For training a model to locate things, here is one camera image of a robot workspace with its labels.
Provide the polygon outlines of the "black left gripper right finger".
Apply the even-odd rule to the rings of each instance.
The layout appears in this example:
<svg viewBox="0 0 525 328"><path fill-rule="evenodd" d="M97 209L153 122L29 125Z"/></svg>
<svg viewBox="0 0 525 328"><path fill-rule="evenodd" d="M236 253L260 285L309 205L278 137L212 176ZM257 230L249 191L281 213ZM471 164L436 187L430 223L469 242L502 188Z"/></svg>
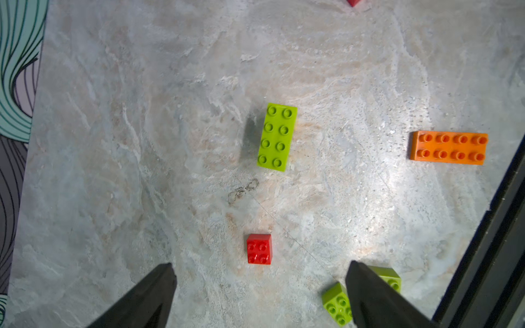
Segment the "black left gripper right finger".
<svg viewBox="0 0 525 328"><path fill-rule="evenodd" d="M345 282L357 327L438 326L362 262L351 261Z"/></svg>

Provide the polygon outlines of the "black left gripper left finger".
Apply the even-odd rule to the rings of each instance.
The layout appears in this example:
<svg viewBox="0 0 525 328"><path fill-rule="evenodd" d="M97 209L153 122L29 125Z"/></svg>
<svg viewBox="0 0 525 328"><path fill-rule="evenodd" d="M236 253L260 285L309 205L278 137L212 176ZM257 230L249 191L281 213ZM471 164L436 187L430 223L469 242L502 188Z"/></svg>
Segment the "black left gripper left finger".
<svg viewBox="0 0 525 328"><path fill-rule="evenodd" d="M176 287L172 264L160 264L90 327L165 327Z"/></svg>

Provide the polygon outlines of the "long green lego brick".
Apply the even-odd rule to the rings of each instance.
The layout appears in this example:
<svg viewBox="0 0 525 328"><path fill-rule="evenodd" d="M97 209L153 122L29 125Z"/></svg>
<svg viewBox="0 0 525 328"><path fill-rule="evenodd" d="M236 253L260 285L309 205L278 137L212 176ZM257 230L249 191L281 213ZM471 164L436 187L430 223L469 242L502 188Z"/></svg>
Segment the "long green lego brick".
<svg viewBox="0 0 525 328"><path fill-rule="evenodd" d="M285 172L298 108L269 103L258 151L257 165Z"/></svg>

